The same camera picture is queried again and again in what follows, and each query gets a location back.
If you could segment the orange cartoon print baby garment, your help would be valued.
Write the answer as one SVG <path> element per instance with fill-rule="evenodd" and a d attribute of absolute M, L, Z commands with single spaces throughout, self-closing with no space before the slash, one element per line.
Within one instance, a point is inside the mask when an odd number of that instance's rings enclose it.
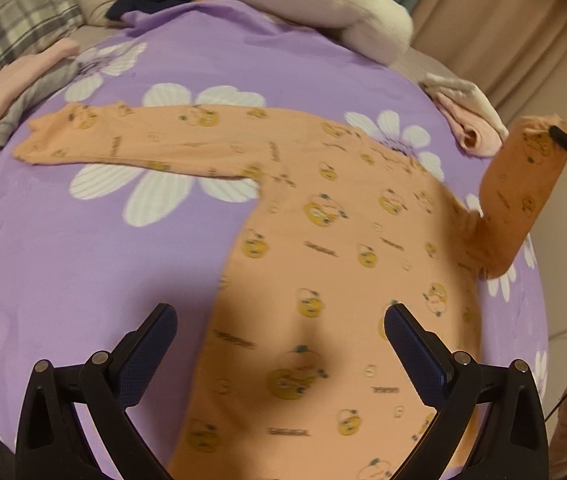
<path fill-rule="evenodd" d="M 431 412 L 381 334 L 406 304 L 449 348 L 481 347 L 477 283 L 504 275 L 567 162 L 524 117 L 478 210 L 354 124 L 297 110 L 70 104 L 16 147 L 32 165 L 101 162 L 250 178 L 260 200 L 221 278 L 169 471 L 176 479 L 389 479 Z"/>

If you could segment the folded pink and white clothes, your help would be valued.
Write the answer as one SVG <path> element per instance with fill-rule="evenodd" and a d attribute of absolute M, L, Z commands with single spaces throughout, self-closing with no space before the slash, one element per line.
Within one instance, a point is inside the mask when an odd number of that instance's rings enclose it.
<path fill-rule="evenodd" d="M 468 155 L 490 158 L 497 154 L 509 131 L 476 84 L 428 73 L 419 86 L 440 110 L 458 145 Z"/>

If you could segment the purple floral bed sheet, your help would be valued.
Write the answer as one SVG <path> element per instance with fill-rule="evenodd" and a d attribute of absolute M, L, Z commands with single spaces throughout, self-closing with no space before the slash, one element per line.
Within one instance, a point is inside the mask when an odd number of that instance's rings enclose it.
<path fill-rule="evenodd" d="M 258 182 L 101 162 L 32 165 L 14 151 L 35 119 L 70 104 L 297 110 L 350 122 L 415 159 L 470 210 L 480 207 L 492 161 L 462 153 L 417 84 L 313 29 L 229 0 L 128 18 L 124 32 L 80 56 L 82 76 L 43 103 L 0 152 L 0 441 L 16 448 L 37 361 L 83 364 L 169 304 L 177 334 L 126 413 L 174 478 L 169 466 L 199 353 L 228 256 L 258 206 Z M 477 283 L 477 352 L 442 341 L 485 364 L 524 360 L 541 390 L 547 321 L 535 262 L 526 235 L 504 275 Z"/>

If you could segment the folded grey garment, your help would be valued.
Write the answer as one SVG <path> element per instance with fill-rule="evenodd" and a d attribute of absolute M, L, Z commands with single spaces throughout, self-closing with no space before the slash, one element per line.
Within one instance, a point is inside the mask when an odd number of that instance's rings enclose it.
<path fill-rule="evenodd" d="M 5 146 L 20 125 L 21 118 L 28 110 L 37 107 L 55 92 L 66 86 L 80 70 L 74 58 L 66 58 L 38 76 L 9 105 L 0 118 L 0 148 Z"/>

